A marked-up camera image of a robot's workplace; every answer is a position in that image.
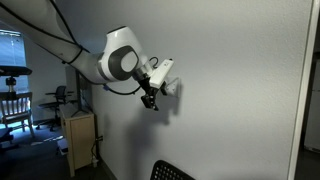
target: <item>wooden chair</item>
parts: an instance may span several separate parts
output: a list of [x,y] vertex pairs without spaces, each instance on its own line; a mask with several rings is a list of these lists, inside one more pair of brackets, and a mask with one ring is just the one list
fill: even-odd
[[13,129],[22,128],[25,132],[25,127],[29,126],[31,136],[34,137],[31,122],[31,102],[32,92],[17,94],[16,100],[7,100],[5,96],[0,96],[1,123],[8,128],[8,124],[21,122],[20,126],[13,127]]

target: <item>wall-mounted robot arm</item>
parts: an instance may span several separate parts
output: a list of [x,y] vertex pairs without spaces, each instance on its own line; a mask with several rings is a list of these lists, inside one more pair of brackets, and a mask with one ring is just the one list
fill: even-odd
[[154,69],[128,27],[107,34],[103,53],[91,54],[73,37],[53,0],[0,0],[0,21],[76,68],[94,84],[124,81],[130,77],[141,85],[147,108],[157,110],[155,96],[173,65],[164,60]]

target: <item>office chair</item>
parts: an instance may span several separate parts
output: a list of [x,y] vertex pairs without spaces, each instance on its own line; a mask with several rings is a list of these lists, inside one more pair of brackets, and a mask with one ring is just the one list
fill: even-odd
[[[10,134],[10,132],[13,130],[13,128],[3,128],[0,129],[0,143],[5,141],[12,141],[13,135]],[[5,152],[10,149],[18,148],[18,145],[10,145],[8,147],[3,148],[2,144],[0,144],[0,153]]]
[[152,169],[150,180],[195,180],[180,169],[163,160],[157,161]]
[[60,124],[60,118],[58,116],[58,111],[59,111],[59,106],[61,104],[66,104],[66,86],[58,86],[56,89],[55,93],[46,93],[46,95],[53,95],[56,99],[54,102],[49,102],[49,103],[44,103],[44,104],[39,104],[38,108],[40,109],[52,109],[54,110],[55,116],[54,119],[50,119],[48,121],[42,122],[38,124],[36,127],[37,130],[40,129],[40,125],[51,123],[50,126],[50,131],[53,131],[53,127],[55,124],[59,125]]

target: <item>wire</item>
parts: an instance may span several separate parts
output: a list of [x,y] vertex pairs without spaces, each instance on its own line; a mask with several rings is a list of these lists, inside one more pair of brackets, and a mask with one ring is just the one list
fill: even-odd
[[53,38],[56,38],[56,39],[59,39],[61,41],[64,41],[64,42],[67,42],[67,43],[70,43],[70,44],[74,44],[74,45],[77,45],[76,43],[74,42],[71,42],[67,39],[64,39],[62,37],[59,37],[59,36],[56,36],[54,34],[51,34],[43,29],[40,29],[39,27],[31,24],[30,22],[28,22],[27,20],[23,19],[22,17],[20,17],[18,14],[14,13],[11,9],[9,9],[7,6],[5,6],[3,3],[0,2],[0,7],[2,7],[3,9],[5,9],[9,14],[11,14],[12,16],[14,16],[15,18],[19,19],[20,21],[22,21],[23,23],[27,24],[28,26],[32,27],[33,29],[36,29],[50,37],[53,37]]
[[82,51],[83,51],[83,48],[82,46],[80,46],[80,51],[78,52],[78,54],[70,62],[67,62],[67,64],[72,64],[75,60],[77,60],[80,54],[82,53]]
[[96,141],[96,140],[94,140],[94,143],[93,143],[93,145],[92,145],[92,147],[91,147],[91,155],[92,155],[92,156],[94,156],[94,158],[96,158],[96,159],[97,159],[96,154],[93,152],[93,148],[96,146],[96,144],[97,144],[97,141]]
[[152,67],[153,67],[153,68],[157,68],[156,65],[158,64],[159,59],[158,59],[157,57],[152,57],[152,58],[149,59],[149,61],[152,61],[153,59],[156,60],[156,63],[154,63],[154,65],[153,65]]
[[37,44],[39,47],[41,47],[42,49],[44,49],[45,51],[47,51],[48,53],[50,53],[51,55],[55,56],[56,58],[60,59],[62,61],[63,64],[65,64],[66,62],[61,59],[59,56],[53,54],[51,51],[49,51],[48,49],[46,49],[45,47],[41,46],[40,44]]
[[127,96],[127,95],[134,95],[136,92],[138,92],[140,90],[141,86],[139,86],[138,88],[136,88],[135,90],[133,90],[132,92],[128,92],[128,93],[123,93],[123,92],[118,92],[115,91],[113,89],[111,89],[109,86],[107,86],[106,84],[103,86],[103,89],[106,91],[110,91],[114,94],[118,94],[118,95],[122,95],[122,96]]
[[51,4],[52,4],[52,6],[54,7],[54,9],[57,11],[57,13],[58,13],[59,17],[61,18],[63,24],[66,26],[67,31],[68,31],[71,39],[75,42],[75,44],[78,45],[78,47],[81,48],[81,51],[82,51],[82,49],[83,49],[83,50],[89,52],[87,49],[83,48],[83,47],[77,42],[77,40],[74,38],[74,36],[73,36],[73,34],[72,34],[72,31],[70,30],[67,21],[66,21],[65,18],[63,17],[63,15],[62,15],[61,11],[59,10],[59,8],[57,7],[56,3],[54,3],[53,0],[50,0],[50,2],[51,2]]

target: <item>gray wall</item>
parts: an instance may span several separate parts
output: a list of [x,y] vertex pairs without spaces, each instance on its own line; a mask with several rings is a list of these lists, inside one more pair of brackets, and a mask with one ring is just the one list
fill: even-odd
[[160,95],[159,112],[143,107],[142,92],[93,87],[100,152],[118,179],[149,179],[158,159],[196,179],[287,179],[311,2],[59,1],[91,51],[127,25],[182,79],[181,97]]
[[[0,29],[12,30],[0,22]],[[39,104],[55,101],[53,96],[45,95],[55,92],[59,85],[66,85],[65,65],[60,60],[24,37],[27,67],[33,72],[28,77],[29,90],[33,92],[33,120],[50,119],[54,117],[52,110],[37,108]]]

